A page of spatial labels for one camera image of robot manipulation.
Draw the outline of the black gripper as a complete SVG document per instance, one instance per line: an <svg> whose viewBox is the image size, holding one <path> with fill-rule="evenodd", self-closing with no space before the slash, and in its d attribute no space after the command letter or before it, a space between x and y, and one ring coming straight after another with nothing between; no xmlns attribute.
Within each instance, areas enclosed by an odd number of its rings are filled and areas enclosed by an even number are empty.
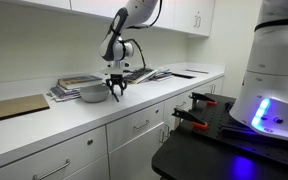
<svg viewBox="0 0 288 180"><path fill-rule="evenodd" d="M127 88L127 82L123 79L121 74L111 74L110 78L106 80L106 85L109 87L109 90L112 95L114 95L114 86L118 85L121 88L121 96L124 95L124 91Z"/></svg>

